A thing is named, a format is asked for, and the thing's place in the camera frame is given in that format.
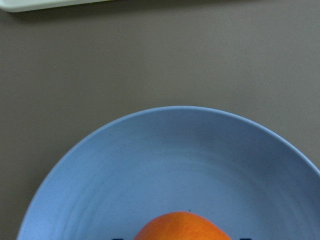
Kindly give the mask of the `orange mandarin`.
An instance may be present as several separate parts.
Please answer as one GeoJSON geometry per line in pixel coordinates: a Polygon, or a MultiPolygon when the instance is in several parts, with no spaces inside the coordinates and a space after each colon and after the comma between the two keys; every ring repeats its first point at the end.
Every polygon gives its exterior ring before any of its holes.
{"type": "Polygon", "coordinates": [[[229,240],[211,221],[197,214],[176,211],[149,221],[134,237],[136,240],[229,240]]]}

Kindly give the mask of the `blue plate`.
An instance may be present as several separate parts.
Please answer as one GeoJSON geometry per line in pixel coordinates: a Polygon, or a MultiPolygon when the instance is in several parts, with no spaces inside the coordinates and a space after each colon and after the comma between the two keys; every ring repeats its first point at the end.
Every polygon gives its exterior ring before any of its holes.
{"type": "Polygon", "coordinates": [[[76,144],[33,197],[20,240],[132,240],[186,211],[234,240],[317,240],[320,172],[271,130],[195,106],[117,119],[76,144]]]}

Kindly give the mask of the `cream rabbit tray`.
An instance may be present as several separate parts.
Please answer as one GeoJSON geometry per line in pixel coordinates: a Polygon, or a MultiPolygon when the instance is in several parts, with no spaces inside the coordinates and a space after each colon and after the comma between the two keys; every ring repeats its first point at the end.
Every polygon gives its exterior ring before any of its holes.
{"type": "Polygon", "coordinates": [[[105,0],[0,0],[0,9],[9,13],[100,3],[105,0]]]}

